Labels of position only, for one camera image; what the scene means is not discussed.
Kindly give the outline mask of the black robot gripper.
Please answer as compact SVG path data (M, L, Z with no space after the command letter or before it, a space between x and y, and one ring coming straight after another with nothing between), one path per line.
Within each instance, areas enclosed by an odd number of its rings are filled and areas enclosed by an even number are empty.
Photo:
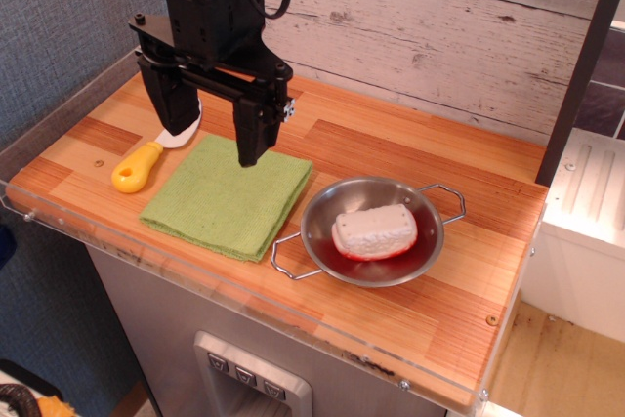
M254 77L276 89L285 106L293 71L263 42L265 23L282 17L291 0L272 13L265 0L166 0L168 14L135 14L138 64L147 94L163 128L183 133L199 117L197 90L220 94L228 81L218 69ZM243 96L233 103L241 167L251 167L276 145L281 121L273 105Z

